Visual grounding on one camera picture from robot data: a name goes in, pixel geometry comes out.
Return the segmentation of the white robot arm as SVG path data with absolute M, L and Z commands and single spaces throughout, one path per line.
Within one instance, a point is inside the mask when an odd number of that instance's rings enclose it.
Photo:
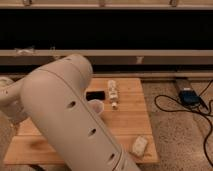
M 92 73 L 85 57 L 69 55 L 0 88 L 0 106 L 20 101 L 72 171 L 140 171 L 84 96 Z

